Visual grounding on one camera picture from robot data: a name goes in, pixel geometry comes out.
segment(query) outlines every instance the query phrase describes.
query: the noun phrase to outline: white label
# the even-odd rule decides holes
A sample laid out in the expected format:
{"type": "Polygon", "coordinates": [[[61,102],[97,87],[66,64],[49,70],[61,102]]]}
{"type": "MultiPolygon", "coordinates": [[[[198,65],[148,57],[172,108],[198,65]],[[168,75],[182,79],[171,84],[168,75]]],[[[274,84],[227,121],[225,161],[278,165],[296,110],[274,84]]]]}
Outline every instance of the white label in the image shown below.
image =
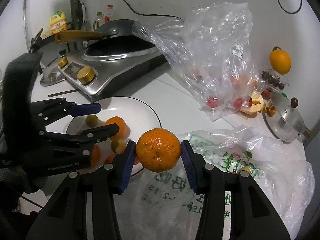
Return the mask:
{"type": "Polygon", "coordinates": [[[237,57],[239,57],[240,59],[242,59],[243,57],[243,47],[241,47],[240,45],[238,44],[233,44],[233,47],[232,49],[230,50],[231,53],[237,57]]]}

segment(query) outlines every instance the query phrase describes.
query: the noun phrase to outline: pot lid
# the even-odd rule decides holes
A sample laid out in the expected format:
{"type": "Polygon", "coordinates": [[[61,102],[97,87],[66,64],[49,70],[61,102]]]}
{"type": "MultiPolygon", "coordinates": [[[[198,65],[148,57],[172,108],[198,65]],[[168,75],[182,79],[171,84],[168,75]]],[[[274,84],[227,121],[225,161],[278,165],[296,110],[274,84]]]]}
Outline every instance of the pot lid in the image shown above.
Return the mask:
{"type": "Polygon", "coordinates": [[[289,101],[289,99],[285,98],[283,95],[271,92],[270,100],[282,118],[298,133],[303,133],[305,131],[304,121],[299,111],[296,109],[298,106],[298,100],[296,98],[292,98],[291,101],[289,101]]]}

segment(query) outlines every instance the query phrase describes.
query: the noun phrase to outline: clear plastic bag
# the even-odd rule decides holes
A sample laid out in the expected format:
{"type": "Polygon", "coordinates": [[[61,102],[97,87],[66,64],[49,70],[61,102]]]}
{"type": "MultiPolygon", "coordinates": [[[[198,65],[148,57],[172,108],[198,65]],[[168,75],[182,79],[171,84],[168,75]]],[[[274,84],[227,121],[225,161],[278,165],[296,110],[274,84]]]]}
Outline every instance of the clear plastic bag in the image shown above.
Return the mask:
{"type": "MultiPolygon", "coordinates": [[[[249,167],[291,239],[297,236],[315,180],[311,164],[292,145],[245,126],[234,130],[200,130],[180,135],[178,139],[189,140],[196,153],[224,172],[249,167]]],[[[122,239],[194,240],[203,199],[203,195],[195,195],[190,189],[181,160],[164,173],[144,170],[130,180],[123,195],[114,195],[122,239]]],[[[224,205],[223,239],[229,239],[230,192],[225,192],[224,205]]]]}
{"type": "Polygon", "coordinates": [[[222,3],[192,11],[185,21],[140,17],[132,33],[157,46],[213,121],[229,113],[226,108],[249,108],[258,87],[252,25],[248,4],[222,3]]]}

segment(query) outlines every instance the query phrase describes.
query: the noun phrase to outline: yellow detergent bottle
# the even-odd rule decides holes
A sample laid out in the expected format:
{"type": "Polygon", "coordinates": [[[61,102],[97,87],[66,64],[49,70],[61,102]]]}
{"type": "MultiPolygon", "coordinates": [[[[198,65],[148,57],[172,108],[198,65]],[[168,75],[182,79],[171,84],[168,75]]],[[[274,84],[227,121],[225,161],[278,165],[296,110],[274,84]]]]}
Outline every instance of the yellow detergent bottle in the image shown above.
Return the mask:
{"type": "Polygon", "coordinates": [[[55,12],[54,15],[49,18],[49,24],[52,34],[56,34],[67,29],[66,15],[63,12],[63,9],[55,12]]]}

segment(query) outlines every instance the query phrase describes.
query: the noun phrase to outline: plastic bag with green text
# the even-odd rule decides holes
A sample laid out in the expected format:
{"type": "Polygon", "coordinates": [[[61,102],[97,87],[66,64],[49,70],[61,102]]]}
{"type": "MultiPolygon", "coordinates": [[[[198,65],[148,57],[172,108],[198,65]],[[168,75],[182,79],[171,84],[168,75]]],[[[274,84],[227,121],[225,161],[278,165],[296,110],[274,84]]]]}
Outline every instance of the plastic bag with green text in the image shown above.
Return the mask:
{"type": "MultiPolygon", "coordinates": [[[[291,239],[297,236],[315,181],[311,164],[296,149],[245,126],[234,130],[200,130],[178,139],[189,140],[194,152],[224,172],[249,167],[291,239]]],[[[122,239],[194,240],[203,199],[203,195],[195,195],[190,189],[181,160],[163,173],[144,170],[130,180],[122,196],[114,195],[122,239]]],[[[229,239],[230,192],[225,192],[224,205],[223,239],[229,239]]]]}

